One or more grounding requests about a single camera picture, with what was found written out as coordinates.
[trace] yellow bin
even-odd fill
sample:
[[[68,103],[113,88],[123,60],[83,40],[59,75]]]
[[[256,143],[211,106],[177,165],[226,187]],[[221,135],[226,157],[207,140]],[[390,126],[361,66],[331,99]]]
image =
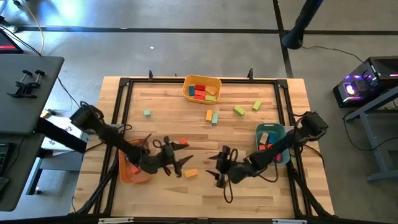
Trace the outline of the yellow bin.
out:
[[[206,100],[194,99],[193,96],[189,95],[189,86],[191,85],[205,85],[205,86],[215,87],[217,89],[217,93],[215,95],[216,100],[206,101]],[[182,87],[182,94],[186,97],[188,101],[195,103],[204,103],[209,105],[214,105],[217,103],[218,99],[220,98],[220,91],[221,91],[221,80],[219,78],[204,77],[201,75],[188,75],[187,77],[185,77],[184,86]]]

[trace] black metal frame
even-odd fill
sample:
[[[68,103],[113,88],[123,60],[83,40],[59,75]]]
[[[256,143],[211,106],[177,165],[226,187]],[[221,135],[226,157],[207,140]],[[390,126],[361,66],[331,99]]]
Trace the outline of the black metal frame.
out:
[[[128,112],[129,112],[129,107],[130,107],[130,102],[131,102],[131,96],[132,96],[132,89],[135,83],[183,83],[185,78],[153,78],[153,74],[151,71],[149,71],[149,77],[148,78],[121,78],[119,81],[119,88],[118,88],[118,94],[116,95],[116,102],[115,102],[115,107],[114,107],[114,112],[113,112],[113,117],[112,117],[112,123],[117,123],[118,119],[118,114],[121,106],[121,100],[122,100],[122,95],[123,95],[123,89],[127,87],[127,95],[126,95],[126,101],[124,104],[124,111],[122,115],[122,121],[121,124],[126,124],[127,123],[127,117],[128,117]],[[276,99],[276,104],[277,104],[277,110],[278,110],[278,117],[279,117],[279,123],[282,125],[285,125],[285,118],[284,118],[284,109],[282,107],[282,100],[281,100],[281,95],[280,95],[280,89],[283,90],[285,100],[286,100],[286,110],[288,111],[289,114],[289,123],[290,125],[294,125],[294,117],[292,113],[289,113],[289,111],[292,111],[292,104],[290,102],[290,95],[289,95],[289,87],[287,84],[287,80],[256,80],[253,79],[253,71],[250,69],[248,78],[228,78],[228,79],[223,79],[220,78],[222,83],[235,83],[235,84],[268,84],[272,85],[274,87],[274,92],[275,92],[275,99]],[[108,146],[106,148],[105,156],[104,156],[104,162],[103,162],[103,170],[101,171],[101,177],[100,180],[104,178],[104,176],[107,174],[107,168],[109,166],[109,160],[111,157],[111,146]],[[297,167],[298,167],[298,175],[300,178],[303,180],[304,184],[305,183],[305,176],[304,176],[304,171],[303,171],[303,164],[301,160],[301,156],[298,153],[299,149],[296,149],[297,156]],[[298,217],[302,215],[302,212],[299,207],[299,199],[297,196],[297,190],[295,187],[295,180],[293,178],[293,173],[288,172],[288,178],[289,178],[289,187],[290,187],[290,193],[292,196],[292,205],[293,205],[293,210],[295,217]],[[114,191],[116,188],[116,180],[117,180],[117,175],[113,176],[111,179],[111,184],[109,187],[109,192],[108,192],[108,198],[106,202],[106,207],[104,210],[104,214],[109,215],[111,214],[112,206],[113,206],[113,198],[114,198]],[[307,215],[312,215],[311,213],[311,206],[309,201],[307,200],[306,196],[304,196],[304,202],[305,202],[305,214]],[[100,195],[99,199],[95,203],[95,209],[94,213],[100,214],[100,207],[101,207],[101,201],[102,201],[102,195]],[[177,222],[178,219],[176,218],[156,218],[153,219],[151,218],[151,221],[156,221],[156,220],[162,220],[163,222]],[[243,219],[246,221],[252,222],[252,219]],[[262,222],[269,222],[272,221],[271,219],[261,219]]]

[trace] yellow block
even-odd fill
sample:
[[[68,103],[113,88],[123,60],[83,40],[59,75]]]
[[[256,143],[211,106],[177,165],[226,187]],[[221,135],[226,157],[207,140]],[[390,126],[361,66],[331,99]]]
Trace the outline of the yellow block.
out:
[[[214,96],[217,93],[217,88],[212,86],[206,86],[206,92]]]
[[[193,177],[198,175],[198,170],[197,169],[191,169],[191,170],[187,170],[184,172],[184,176],[185,177]]]
[[[211,122],[212,117],[213,117],[213,111],[207,110],[206,121]]]

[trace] black desk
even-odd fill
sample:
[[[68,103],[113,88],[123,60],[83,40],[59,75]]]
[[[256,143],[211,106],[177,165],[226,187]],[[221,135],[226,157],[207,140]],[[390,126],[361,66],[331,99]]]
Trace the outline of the black desk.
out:
[[[10,212],[16,208],[34,161],[40,154],[44,136],[78,152],[85,150],[84,141],[40,118],[63,61],[62,57],[0,55],[0,142],[13,142],[16,145],[7,163],[9,171],[6,177],[9,183],[0,197],[0,211]],[[45,72],[46,76],[39,80],[40,87],[32,91],[37,98],[13,98],[7,95],[16,92],[15,82],[21,80],[23,70],[33,73],[23,83],[34,82],[36,70]]]

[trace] teal bin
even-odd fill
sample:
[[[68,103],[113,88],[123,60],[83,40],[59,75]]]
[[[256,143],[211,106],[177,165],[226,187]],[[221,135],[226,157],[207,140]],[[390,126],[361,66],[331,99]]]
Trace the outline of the teal bin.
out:
[[[277,123],[263,123],[259,124],[256,128],[256,150],[259,150],[260,139],[263,133],[275,133],[277,141],[281,140],[286,136],[285,128],[281,124]],[[289,150],[286,149],[282,152],[282,161],[278,164],[286,164],[290,160]]]

